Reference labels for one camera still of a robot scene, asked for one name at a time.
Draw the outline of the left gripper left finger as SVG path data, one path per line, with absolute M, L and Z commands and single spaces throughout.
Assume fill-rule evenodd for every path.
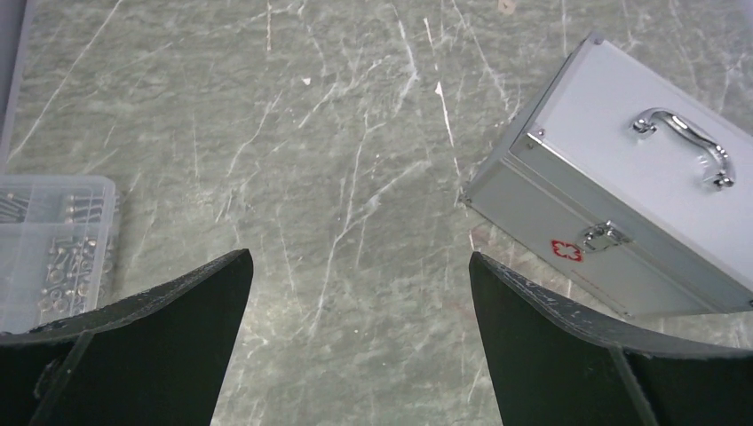
M 1 335 L 4 425 L 208 425 L 253 278 L 247 249 L 96 310 Z

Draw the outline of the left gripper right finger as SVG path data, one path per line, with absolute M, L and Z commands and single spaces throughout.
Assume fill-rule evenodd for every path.
M 480 252 L 469 275 L 503 424 L 751 424 L 751 351 L 633 326 Z

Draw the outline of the grey metal medicine case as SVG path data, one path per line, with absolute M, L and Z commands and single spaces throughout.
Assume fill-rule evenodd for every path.
M 752 138 L 590 34 L 463 201 L 629 318 L 752 307 Z

